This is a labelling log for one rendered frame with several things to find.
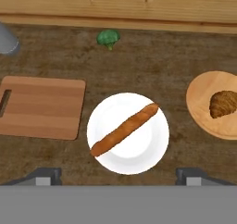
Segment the white round plate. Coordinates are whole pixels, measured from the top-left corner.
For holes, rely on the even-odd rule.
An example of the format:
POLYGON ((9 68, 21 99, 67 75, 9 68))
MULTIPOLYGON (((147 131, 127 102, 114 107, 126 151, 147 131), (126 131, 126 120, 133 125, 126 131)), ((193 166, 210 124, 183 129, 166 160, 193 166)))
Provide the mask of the white round plate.
MULTIPOLYGON (((137 93, 116 93, 100 102, 87 124, 89 148, 102 140, 123 121, 153 101, 137 93)), ((159 108, 154 116, 121 143, 96 160, 118 174, 134 175, 154 167, 168 149, 168 121, 159 108)))

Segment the green broccoli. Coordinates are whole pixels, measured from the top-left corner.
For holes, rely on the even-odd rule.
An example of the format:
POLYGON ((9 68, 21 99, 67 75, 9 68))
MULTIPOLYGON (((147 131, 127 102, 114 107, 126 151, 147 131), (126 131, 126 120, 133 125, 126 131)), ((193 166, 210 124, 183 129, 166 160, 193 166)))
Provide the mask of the green broccoli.
POLYGON ((98 44, 112 50, 114 44, 120 39, 120 34, 116 30, 104 30, 98 33, 96 41, 98 44))

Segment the wooden cutting board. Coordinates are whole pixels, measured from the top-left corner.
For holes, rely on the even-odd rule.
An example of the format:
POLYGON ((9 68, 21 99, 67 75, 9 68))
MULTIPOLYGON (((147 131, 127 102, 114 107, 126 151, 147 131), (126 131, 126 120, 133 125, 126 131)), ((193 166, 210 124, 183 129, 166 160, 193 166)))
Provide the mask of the wooden cutting board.
POLYGON ((11 95, 0 117, 0 134, 75 140, 79 131, 85 81, 5 76, 0 102, 11 95))

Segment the grey metal cylinder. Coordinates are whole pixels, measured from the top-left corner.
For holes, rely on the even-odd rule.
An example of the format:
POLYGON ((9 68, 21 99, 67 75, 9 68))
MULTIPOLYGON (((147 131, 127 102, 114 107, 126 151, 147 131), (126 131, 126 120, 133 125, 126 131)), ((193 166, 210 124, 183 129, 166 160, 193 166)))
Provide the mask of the grey metal cylinder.
POLYGON ((5 24, 0 22, 0 54, 14 55, 19 49, 19 39, 5 24))

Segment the brown baguette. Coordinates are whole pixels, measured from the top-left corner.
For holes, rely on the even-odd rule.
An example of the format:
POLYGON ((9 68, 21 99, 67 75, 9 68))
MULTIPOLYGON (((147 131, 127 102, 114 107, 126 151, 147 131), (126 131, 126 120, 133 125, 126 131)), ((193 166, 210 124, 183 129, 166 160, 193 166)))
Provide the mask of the brown baguette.
POLYGON ((156 103, 145 106, 142 110, 127 118, 116 129, 111 131, 102 140, 96 142, 92 149, 91 155, 98 157, 117 144, 121 143, 125 138, 131 135, 134 131, 139 129, 158 111, 159 106, 156 103))

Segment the brown croissant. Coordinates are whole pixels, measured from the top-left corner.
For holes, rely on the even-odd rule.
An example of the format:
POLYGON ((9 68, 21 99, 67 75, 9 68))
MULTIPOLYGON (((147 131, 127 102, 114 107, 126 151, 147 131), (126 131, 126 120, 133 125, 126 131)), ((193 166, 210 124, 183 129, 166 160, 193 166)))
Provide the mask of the brown croissant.
POLYGON ((234 91, 220 91, 214 93, 210 99, 209 111, 212 118, 220 118, 237 110, 237 93, 234 91))

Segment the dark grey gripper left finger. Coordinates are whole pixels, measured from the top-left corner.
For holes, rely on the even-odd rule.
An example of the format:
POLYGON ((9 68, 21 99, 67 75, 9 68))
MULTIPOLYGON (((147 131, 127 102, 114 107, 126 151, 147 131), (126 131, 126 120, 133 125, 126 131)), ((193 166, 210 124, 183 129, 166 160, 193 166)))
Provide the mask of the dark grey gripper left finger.
POLYGON ((37 168, 27 176, 4 183, 7 185, 54 186, 61 185, 61 168, 37 168))

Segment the round wooden plate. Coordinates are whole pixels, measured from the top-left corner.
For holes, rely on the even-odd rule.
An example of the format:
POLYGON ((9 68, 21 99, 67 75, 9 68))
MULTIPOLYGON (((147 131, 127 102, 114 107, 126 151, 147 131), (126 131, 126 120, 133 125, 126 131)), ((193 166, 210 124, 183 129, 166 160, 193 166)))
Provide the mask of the round wooden plate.
POLYGON ((187 89, 188 110, 204 131, 221 139, 237 140, 237 111, 221 118, 210 116, 210 99, 220 91, 237 93, 237 76, 225 71, 208 71, 198 75, 187 89))

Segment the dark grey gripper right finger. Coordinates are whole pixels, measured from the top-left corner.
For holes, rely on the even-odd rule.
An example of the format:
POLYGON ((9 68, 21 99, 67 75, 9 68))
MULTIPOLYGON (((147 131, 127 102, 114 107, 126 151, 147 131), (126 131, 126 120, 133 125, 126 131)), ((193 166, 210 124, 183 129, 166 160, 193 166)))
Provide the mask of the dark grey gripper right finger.
POLYGON ((234 186, 234 183, 229 181, 208 176, 207 173, 200 168, 177 168, 176 177, 175 184, 181 186, 234 186))

